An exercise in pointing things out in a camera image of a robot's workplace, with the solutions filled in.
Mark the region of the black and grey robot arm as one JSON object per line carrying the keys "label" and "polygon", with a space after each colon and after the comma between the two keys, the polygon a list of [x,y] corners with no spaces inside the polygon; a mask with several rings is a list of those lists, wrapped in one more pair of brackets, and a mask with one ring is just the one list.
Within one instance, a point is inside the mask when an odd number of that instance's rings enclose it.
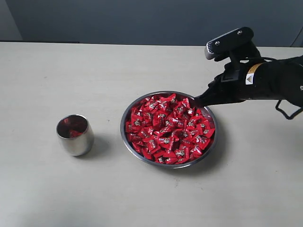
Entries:
{"label": "black and grey robot arm", "polygon": [[208,89],[195,97],[199,107],[241,103],[246,100],[287,100],[303,105],[303,58],[251,58],[231,61]]}

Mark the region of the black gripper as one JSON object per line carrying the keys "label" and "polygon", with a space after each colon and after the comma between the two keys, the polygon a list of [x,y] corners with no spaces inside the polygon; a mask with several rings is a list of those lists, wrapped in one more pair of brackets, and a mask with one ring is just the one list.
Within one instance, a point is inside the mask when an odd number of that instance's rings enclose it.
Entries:
{"label": "black gripper", "polygon": [[278,61],[251,60],[234,70],[228,63],[201,95],[194,98],[195,106],[240,103],[246,100],[279,100],[278,88],[282,64]]}

